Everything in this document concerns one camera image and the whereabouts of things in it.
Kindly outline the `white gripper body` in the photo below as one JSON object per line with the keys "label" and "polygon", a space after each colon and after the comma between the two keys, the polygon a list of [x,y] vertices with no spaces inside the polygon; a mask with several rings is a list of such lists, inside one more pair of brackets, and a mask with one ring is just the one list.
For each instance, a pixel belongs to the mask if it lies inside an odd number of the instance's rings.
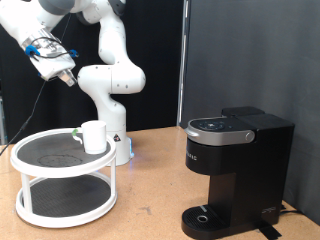
{"label": "white gripper body", "polygon": [[68,51],[49,53],[37,51],[34,54],[34,66],[40,73],[40,76],[48,81],[54,77],[58,77],[60,73],[65,73],[67,69],[72,72],[75,62]]}

